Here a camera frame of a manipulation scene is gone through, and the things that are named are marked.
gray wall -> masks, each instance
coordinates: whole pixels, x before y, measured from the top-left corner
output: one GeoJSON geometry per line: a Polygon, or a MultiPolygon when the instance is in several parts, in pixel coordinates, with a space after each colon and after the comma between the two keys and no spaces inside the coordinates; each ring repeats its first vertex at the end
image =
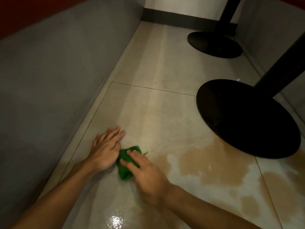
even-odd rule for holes
{"type": "Polygon", "coordinates": [[[0,41],[0,228],[35,201],[144,4],[89,0],[0,41]]]}
{"type": "MultiPolygon", "coordinates": [[[[246,0],[237,38],[266,72],[305,31],[305,11],[279,0],[246,0]]],[[[305,120],[305,72],[282,93],[305,120]]]]}

black pedestal table base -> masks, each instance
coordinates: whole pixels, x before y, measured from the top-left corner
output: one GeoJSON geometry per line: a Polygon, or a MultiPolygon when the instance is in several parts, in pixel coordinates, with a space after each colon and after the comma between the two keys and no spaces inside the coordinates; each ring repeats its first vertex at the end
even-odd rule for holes
{"type": "Polygon", "coordinates": [[[188,35],[188,42],[197,50],[220,58],[235,58],[242,54],[242,48],[234,40],[221,36],[215,40],[211,32],[193,32],[188,35]]]}
{"type": "Polygon", "coordinates": [[[198,110],[224,141],[246,153],[285,158],[300,146],[301,135],[291,115],[276,100],[256,103],[246,98],[252,86],[234,80],[211,80],[197,92],[198,110]]]}

tile floor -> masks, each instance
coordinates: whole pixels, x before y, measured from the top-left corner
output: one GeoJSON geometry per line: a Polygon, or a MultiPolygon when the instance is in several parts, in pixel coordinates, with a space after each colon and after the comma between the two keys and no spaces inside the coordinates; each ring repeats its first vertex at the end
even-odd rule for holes
{"type": "MultiPolygon", "coordinates": [[[[41,196],[86,158],[92,140],[121,125],[122,147],[139,145],[170,181],[262,228],[305,227],[305,142],[290,158],[243,153],[215,136],[196,107],[206,81],[260,78],[243,54],[221,59],[186,41],[192,30],[142,22],[79,127],[41,196]]],[[[116,167],[79,197],[64,228],[188,228],[143,204],[116,167]]]]}

dark baseboard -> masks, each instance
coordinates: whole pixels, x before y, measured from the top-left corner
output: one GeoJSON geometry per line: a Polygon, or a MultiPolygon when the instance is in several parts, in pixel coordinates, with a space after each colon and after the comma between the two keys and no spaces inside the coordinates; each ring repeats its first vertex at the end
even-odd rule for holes
{"type": "MultiPolygon", "coordinates": [[[[144,8],[142,21],[208,32],[213,32],[218,23],[217,20],[198,18],[189,15],[176,14],[147,8],[144,8]]],[[[234,37],[236,28],[236,23],[230,23],[230,26],[228,27],[225,35],[234,37]]]]}

human hand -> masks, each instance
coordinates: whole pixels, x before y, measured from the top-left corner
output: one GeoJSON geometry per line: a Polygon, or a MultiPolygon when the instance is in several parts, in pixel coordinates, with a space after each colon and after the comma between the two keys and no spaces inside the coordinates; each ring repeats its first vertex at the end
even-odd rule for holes
{"type": "Polygon", "coordinates": [[[118,158],[121,148],[118,141],[125,135],[125,130],[119,133],[120,128],[120,126],[115,130],[109,128],[106,133],[98,134],[92,142],[92,148],[85,162],[94,166],[94,172],[108,169],[118,158]]]}
{"type": "Polygon", "coordinates": [[[127,154],[134,159],[140,168],[123,159],[120,160],[120,163],[133,173],[133,181],[139,195],[149,204],[154,206],[164,205],[167,194],[173,186],[166,175],[138,151],[127,151],[127,154]]]}

